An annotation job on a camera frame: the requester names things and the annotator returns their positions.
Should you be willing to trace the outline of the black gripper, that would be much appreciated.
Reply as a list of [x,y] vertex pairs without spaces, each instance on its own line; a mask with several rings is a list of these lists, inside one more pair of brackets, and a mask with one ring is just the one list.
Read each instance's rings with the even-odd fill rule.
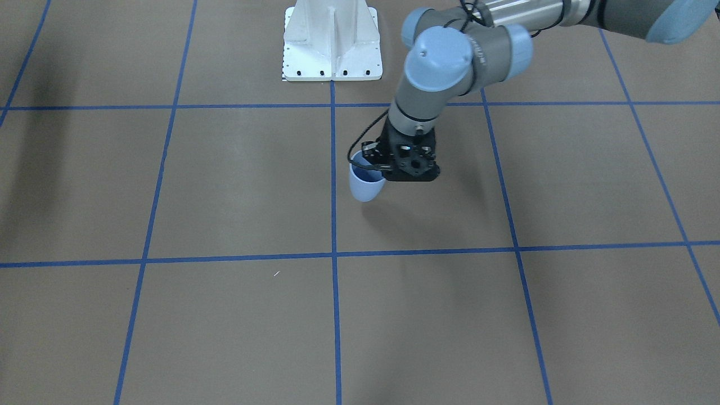
[[435,130],[424,135],[404,135],[386,120],[376,141],[362,143],[365,170],[381,171],[388,181],[431,182],[442,172],[437,156]]

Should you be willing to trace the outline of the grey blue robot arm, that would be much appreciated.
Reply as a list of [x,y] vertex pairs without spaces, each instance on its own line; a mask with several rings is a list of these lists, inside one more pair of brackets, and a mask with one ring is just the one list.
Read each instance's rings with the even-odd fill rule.
[[648,43],[692,36],[717,1],[461,1],[404,20],[403,77],[374,141],[347,154],[353,181],[429,182],[440,174],[435,123],[447,103],[530,66],[533,38],[557,26],[594,26]]

